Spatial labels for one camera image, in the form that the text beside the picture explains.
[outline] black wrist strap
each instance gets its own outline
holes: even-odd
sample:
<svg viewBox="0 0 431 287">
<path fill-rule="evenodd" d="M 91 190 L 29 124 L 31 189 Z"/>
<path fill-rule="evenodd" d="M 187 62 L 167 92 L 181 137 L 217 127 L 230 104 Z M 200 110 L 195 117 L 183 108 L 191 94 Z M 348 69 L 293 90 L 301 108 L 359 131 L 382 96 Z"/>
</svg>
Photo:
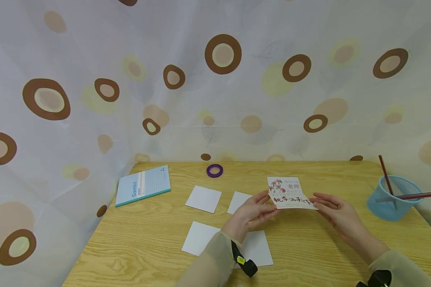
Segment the black wrist strap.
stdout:
<svg viewBox="0 0 431 287">
<path fill-rule="evenodd" d="M 239 264 L 241 269 L 248 275 L 249 277 L 254 276 L 254 274 L 257 272 L 258 268 L 257 265 L 255 265 L 254 261 L 251 259 L 247 260 L 243 257 L 241 252 L 238 250 L 238 246 L 236 246 L 236 243 L 231 241 L 231 251 L 233 252 L 233 259 L 236 263 Z"/>
<path fill-rule="evenodd" d="M 376 270 L 369 278 L 367 285 L 359 282 L 356 287 L 389 287 L 391 284 L 391 271 L 389 270 Z"/>
</svg>

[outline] light blue notebook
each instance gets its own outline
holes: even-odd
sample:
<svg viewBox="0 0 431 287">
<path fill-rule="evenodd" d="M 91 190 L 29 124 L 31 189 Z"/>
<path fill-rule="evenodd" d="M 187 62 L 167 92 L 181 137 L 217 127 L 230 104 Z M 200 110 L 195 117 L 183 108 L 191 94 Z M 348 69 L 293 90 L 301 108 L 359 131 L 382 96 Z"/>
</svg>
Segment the light blue notebook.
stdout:
<svg viewBox="0 0 431 287">
<path fill-rule="evenodd" d="M 171 190 L 168 166 L 145 170 L 120 178 L 115 207 Z"/>
</svg>

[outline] left hand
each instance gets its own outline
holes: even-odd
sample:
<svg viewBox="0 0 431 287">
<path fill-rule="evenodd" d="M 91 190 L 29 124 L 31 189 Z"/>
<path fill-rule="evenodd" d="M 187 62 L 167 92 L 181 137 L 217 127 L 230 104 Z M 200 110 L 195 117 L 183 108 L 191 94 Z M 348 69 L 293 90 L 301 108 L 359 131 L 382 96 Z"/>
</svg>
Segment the left hand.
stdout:
<svg viewBox="0 0 431 287">
<path fill-rule="evenodd" d="M 246 200 L 222 227 L 222 232 L 242 243 L 247 232 L 279 213 L 276 205 L 264 204 L 270 199 L 268 191 L 257 193 Z"/>
</svg>

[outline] red pencil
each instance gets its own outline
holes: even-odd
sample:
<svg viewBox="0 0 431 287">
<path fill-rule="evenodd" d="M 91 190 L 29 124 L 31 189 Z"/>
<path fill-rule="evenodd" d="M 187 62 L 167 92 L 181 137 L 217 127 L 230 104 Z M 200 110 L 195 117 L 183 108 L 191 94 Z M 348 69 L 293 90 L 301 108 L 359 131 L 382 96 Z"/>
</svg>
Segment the red pencil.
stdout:
<svg viewBox="0 0 431 287">
<path fill-rule="evenodd" d="M 388 173 L 387 173 L 387 170 L 385 169 L 385 164 L 383 163 L 382 155 L 379 155 L 378 159 L 380 160 L 380 165 L 382 166 L 383 174 L 385 175 L 385 181 L 387 182 L 389 193 L 391 193 L 391 195 L 394 196 L 393 190 L 391 189 L 391 183 L 389 182 Z M 395 201 L 393 203 L 394 203 L 394 208 L 397 209 L 397 203 Z"/>
<path fill-rule="evenodd" d="M 397 196 L 398 199 L 423 199 L 424 197 L 431 197 L 431 193 L 414 193 Z M 393 200 L 391 197 L 385 197 L 384 199 L 376 199 L 375 202 L 387 202 Z"/>
</svg>

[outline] sleeve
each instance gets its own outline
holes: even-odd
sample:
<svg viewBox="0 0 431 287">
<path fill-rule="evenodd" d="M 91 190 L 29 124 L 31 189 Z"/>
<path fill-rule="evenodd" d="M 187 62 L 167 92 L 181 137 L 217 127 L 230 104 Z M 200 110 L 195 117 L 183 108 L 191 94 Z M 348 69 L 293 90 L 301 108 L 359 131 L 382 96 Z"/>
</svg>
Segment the sleeve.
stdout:
<svg viewBox="0 0 431 287">
<path fill-rule="evenodd" d="M 431 277 L 410 259 L 395 250 L 388 250 L 369 265 L 370 273 L 384 269 L 391 271 L 390 287 L 431 287 Z"/>
<path fill-rule="evenodd" d="M 235 261 L 231 241 L 241 244 L 223 232 L 216 233 L 204 251 L 195 259 L 176 287 L 222 287 L 233 271 Z"/>
</svg>

